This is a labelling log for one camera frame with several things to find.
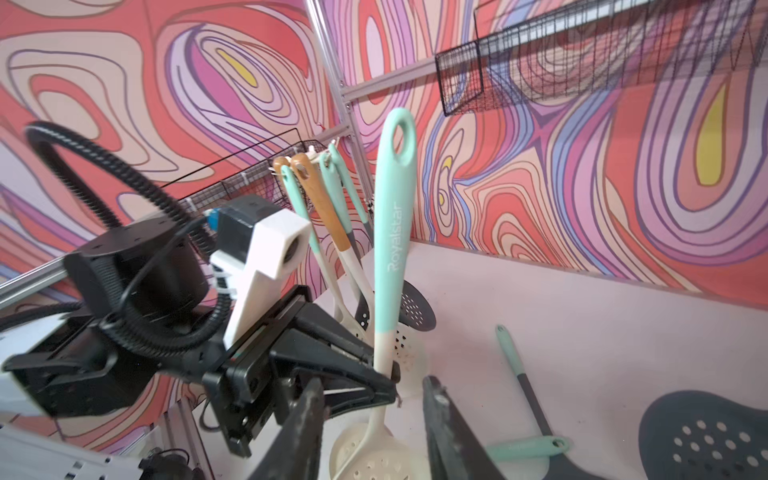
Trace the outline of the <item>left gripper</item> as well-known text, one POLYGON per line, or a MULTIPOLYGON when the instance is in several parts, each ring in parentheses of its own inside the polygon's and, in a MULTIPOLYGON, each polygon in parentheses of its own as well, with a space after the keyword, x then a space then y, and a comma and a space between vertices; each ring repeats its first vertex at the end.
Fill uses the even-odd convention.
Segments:
POLYGON ((269 418, 284 422, 312 379, 332 418, 394 403, 396 383, 374 370, 373 353, 355 321, 337 321, 296 285, 206 368, 201 384, 229 452, 248 458, 269 418))

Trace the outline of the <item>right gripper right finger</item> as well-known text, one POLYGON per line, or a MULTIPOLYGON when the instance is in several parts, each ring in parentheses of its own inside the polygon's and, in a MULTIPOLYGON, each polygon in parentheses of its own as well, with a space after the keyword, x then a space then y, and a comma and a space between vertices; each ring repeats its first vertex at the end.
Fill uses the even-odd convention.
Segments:
POLYGON ((504 480, 439 379, 426 376, 422 386, 431 478, 504 480))

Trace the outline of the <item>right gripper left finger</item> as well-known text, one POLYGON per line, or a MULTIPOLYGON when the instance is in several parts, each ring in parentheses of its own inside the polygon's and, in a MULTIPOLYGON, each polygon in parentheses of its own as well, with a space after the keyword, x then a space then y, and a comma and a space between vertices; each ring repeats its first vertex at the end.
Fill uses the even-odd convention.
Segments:
POLYGON ((312 379, 249 479, 317 479, 325 420, 322 383, 312 379))

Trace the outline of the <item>cream skimmer wooden handle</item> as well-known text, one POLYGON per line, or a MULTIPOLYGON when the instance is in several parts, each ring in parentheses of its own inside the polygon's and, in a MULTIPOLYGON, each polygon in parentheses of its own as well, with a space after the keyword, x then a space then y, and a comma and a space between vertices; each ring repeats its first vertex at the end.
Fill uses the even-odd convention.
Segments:
MULTIPOLYGON (((339 216, 336 202, 331 196, 335 188, 326 171, 317 167, 307 154, 294 155, 290 163, 294 175, 315 205, 315 210, 332 237, 350 285, 357 294, 355 320, 365 330, 368 343, 374 345, 374 291, 364 273, 360 258, 355 253, 351 229, 339 216)), ((422 392, 418 381, 428 373, 428 357, 416 331, 399 323, 395 330, 393 351, 394 360, 400 368, 398 393, 404 399, 414 398, 422 392)))

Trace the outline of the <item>grey skimmer mint handle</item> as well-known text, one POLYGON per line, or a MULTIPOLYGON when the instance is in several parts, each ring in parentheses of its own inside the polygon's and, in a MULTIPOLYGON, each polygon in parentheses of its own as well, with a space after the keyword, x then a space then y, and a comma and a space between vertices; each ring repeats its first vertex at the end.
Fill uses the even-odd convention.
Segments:
POLYGON ((415 145, 409 144, 402 152, 387 144, 380 149, 382 178, 376 187, 376 222, 372 223, 362 208, 356 189, 340 153, 335 145, 327 149, 327 156, 318 164, 329 175, 334 186, 331 192, 339 216, 351 229, 347 198, 355 203, 361 221, 373 241, 374 254, 374 332, 395 333, 399 323, 416 331, 431 331, 436 317, 426 298, 405 280, 405 269, 410 244, 415 196, 415 145))

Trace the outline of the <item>grey slotted spoon mint handle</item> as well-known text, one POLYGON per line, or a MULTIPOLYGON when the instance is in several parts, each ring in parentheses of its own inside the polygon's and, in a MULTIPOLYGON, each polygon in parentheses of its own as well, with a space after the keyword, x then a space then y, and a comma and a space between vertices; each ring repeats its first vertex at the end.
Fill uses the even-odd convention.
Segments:
POLYGON ((767 411, 703 391, 656 399, 639 426, 649 479, 765 479, 767 411))

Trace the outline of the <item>cream skimmer mint handle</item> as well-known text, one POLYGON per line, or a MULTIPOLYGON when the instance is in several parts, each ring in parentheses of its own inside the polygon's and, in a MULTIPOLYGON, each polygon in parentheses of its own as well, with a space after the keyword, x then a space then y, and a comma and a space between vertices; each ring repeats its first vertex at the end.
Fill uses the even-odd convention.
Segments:
MULTIPOLYGON (((296 212, 297 215, 301 216, 302 218, 307 220, 309 223, 311 223, 310 215, 304 200, 304 195, 301 192, 298 180, 293 174, 293 171, 291 170, 290 167, 284 167, 283 175, 284 175, 284 178, 283 178, 283 181, 281 181, 281 183, 287 193, 288 199, 290 201, 290 204, 293 210, 296 212)), ((325 255, 322 252, 318 237, 315 233, 313 226, 310 227, 309 247, 320 268, 322 277, 325 280, 327 287, 331 291, 331 294, 333 296, 333 299, 334 299, 333 317, 343 327, 349 330, 357 339, 366 341, 367 338, 366 338, 365 330, 353 318, 353 316, 351 315, 351 313, 349 312, 349 310, 347 309, 343 301, 342 294, 338 286, 337 277, 334 273, 330 271, 330 267, 326 261, 325 255)))
MULTIPOLYGON (((376 372, 389 378, 395 358, 405 266, 416 189, 417 134, 409 110, 386 117, 378 146, 374 195, 374 359, 376 372)), ((371 410, 363 435, 344 430, 335 442, 351 453, 335 479, 428 479, 429 461, 388 434, 384 406, 371 410)))

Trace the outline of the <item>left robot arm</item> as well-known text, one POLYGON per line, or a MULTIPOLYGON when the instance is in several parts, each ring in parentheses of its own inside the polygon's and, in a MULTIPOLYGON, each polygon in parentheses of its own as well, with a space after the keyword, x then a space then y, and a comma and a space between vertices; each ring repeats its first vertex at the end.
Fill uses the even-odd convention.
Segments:
POLYGON ((214 224, 94 141, 48 121, 24 130, 33 152, 104 224, 64 257, 78 302, 6 317, 63 323, 2 370, 52 418, 132 406, 157 374, 199 385, 233 455, 299 404, 321 418, 394 403, 400 370, 377 372, 373 348, 284 279, 311 223, 249 194, 214 224))

